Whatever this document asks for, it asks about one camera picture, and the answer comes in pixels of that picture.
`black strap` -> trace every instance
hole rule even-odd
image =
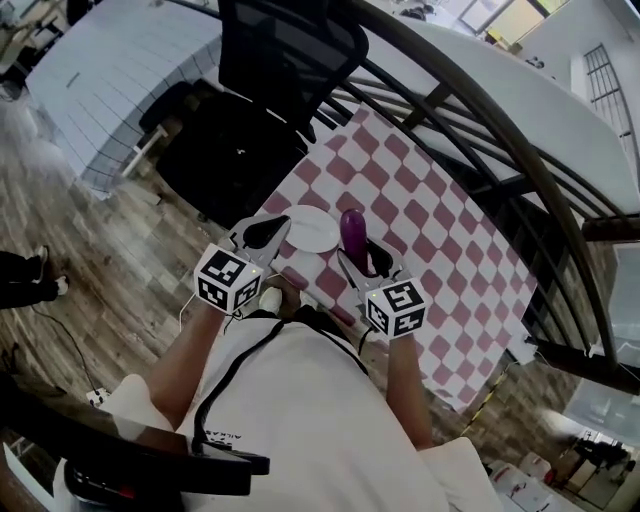
[[[204,424],[205,424],[205,421],[207,419],[207,416],[209,415],[209,411],[211,410],[211,406],[213,405],[213,402],[215,402],[217,400],[217,398],[222,394],[222,392],[225,389],[227,389],[229,384],[231,384],[231,381],[233,380],[233,378],[238,373],[238,370],[240,369],[240,366],[242,366],[242,363],[244,363],[246,361],[246,359],[251,354],[256,352],[258,349],[263,348],[265,345],[267,345],[268,343],[273,341],[278,336],[278,334],[280,334],[280,332],[282,331],[284,326],[289,324],[289,323],[291,323],[291,320],[280,320],[273,327],[273,329],[271,329],[271,332],[269,334],[267,334],[264,338],[262,338],[254,346],[248,348],[242,354],[240,354],[238,357],[236,357],[233,360],[233,363],[231,363],[231,366],[229,367],[229,369],[227,370],[227,373],[224,374],[222,379],[220,379],[220,382],[218,382],[216,387],[213,388],[213,391],[211,391],[211,393],[209,393],[207,398],[205,398],[204,401],[198,406],[198,410],[196,411],[196,415],[195,415],[195,418],[194,418],[194,425],[193,425],[193,431],[194,431],[194,435],[193,435],[193,451],[195,453],[200,453],[201,452],[202,443],[207,441],[207,435],[206,435],[205,430],[204,430]],[[358,359],[355,355],[353,355],[341,343],[339,343],[338,341],[333,339],[330,335],[328,335],[324,331],[321,331],[319,329],[314,329],[313,327],[311,327],[309,325],[307,325],[307,327],[313,329],[318,334],[322,334],[325,338],[328,338],[329,340],[331,340],[331,342],[334,345],[336,345],[340,350],[342,350],[345,354],[347,354],[349,357],[351,357],[351,359],[354,360],[354,362],[358,365],[360,370],[362,370],[362,372],[366,376],[369,376],[369,372],[367,371],[367,368],[364,366],[364,364],[362,364],[362,361],[360,361],[360,359]]]

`white box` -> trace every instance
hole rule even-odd
[[[195,293],[207,304],[231,314],[260,291],[263,270],[210,244],[193,273]]]
[[[555,508],[551,493],[533,478],[517,486],[510,498],[526,512],[551,512]]]
[[[366,295],[366,315],[371,324],[388,339],[417,331],[431,298],[416,278],[400,281]]]

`white cable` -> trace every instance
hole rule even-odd
[[[187,303],[183,306],[183,308],[180,310],[180,315],[178,316],[178,321],[180,322],[180,332],[182,332],[182,313],[184,313],[184,310],[187,309],[187,306],[189,304],[191,304],[191,301],[193,300],[193,298],[196,296],[196,294],[194,293],[191,298],[187,301]]]

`white plate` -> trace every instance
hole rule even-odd
[[[295,205],[283,215],[291,217],[287,242],[301,251],[321,253],[334,249],[340,241],[340,228],[335,219],[315,206]]]

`person's leg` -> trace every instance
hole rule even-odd
[[[0,283],[30,283],[40,275],[40,258],[0,251]]]
[[[51,302],[69,289],[66,277],[41,283],[6,283],[0,286],[0,309],[23,308]]]
[[[41,282],[49,250],[41,246],[31,258],[0,251],[0,283]]]

